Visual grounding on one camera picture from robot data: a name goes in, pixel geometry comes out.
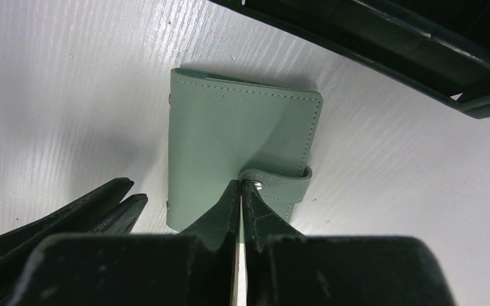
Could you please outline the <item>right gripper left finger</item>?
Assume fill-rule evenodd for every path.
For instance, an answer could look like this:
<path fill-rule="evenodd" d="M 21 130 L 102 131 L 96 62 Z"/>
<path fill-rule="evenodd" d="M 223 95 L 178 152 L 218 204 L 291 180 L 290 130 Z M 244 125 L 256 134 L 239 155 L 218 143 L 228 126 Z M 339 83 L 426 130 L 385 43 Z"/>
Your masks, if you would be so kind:
<path fill-rule="evenodd" d="M 241 184 L 175 235 L 52 235 L 9 305 L 234 305 Z"/>

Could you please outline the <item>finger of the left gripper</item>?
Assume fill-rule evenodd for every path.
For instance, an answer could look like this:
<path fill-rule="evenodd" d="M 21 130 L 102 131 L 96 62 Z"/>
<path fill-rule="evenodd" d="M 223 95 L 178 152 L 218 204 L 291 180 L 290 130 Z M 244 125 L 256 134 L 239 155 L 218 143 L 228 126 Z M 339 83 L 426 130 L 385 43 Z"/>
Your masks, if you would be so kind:
<path fill-rule="evenodd" d="M 146 194 L 134 194 L 118 204 L 108 215 L 95 224 L 89 234 L 126 235 L 131 233 L 148 202 Z"/>
<path fill-rule="evenodd" d="M 114 178 L 49 215 L 0 235 L 0 259 L 55 233 L 90 230 L 120 204 L 133 185 L 129 178 Z"/>

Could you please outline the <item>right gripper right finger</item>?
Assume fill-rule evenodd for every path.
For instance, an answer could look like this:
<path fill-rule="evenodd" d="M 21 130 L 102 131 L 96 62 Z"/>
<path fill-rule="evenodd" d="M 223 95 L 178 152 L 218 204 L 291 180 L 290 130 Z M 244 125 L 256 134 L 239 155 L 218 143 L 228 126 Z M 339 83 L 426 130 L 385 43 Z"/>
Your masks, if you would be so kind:
<path fill-rule="evenodd" d="M 307 236 L 245 180 L 248 305 L 454 305 L 427 245 L 402 236 Z"/>

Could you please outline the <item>green leather card holder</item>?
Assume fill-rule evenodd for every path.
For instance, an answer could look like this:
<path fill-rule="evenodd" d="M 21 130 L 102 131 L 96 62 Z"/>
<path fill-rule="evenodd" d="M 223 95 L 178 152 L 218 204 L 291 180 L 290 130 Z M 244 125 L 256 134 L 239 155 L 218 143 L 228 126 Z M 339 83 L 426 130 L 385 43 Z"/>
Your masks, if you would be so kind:
<path fill-rule="evenodd" d="M 231 180 L 242 179 L 291 220 L 313 175 L 308 159 L 323 106 L 319 92 L 175 68 L 169 103 L 169 228 L 187 228 Z"/>

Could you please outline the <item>black plastic bin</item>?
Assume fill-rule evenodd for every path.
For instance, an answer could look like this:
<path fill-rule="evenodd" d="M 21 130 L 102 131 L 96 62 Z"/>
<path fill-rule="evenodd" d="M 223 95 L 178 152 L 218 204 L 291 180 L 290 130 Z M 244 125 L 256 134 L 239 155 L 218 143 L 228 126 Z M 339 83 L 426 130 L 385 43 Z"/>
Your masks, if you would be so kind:
<path fill-rule="evenodd" d="M 221 1 L 475 119 L 490 117 L 490 1 Z"/>

